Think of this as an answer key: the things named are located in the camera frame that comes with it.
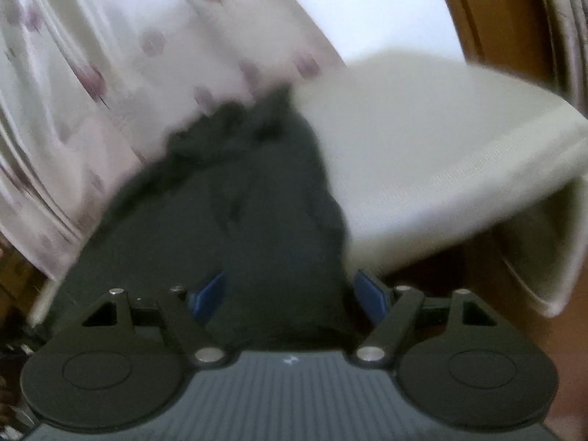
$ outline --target curtain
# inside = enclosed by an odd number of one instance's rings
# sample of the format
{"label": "curtain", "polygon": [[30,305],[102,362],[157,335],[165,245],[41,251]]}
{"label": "curtain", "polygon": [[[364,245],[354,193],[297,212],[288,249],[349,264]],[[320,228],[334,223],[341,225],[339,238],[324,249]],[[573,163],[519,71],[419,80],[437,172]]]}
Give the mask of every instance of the curtain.
{"label": "curtain", "polygon": [[0,0],[0,230],[60,279],[170,132],[341,64],[295,0]]}

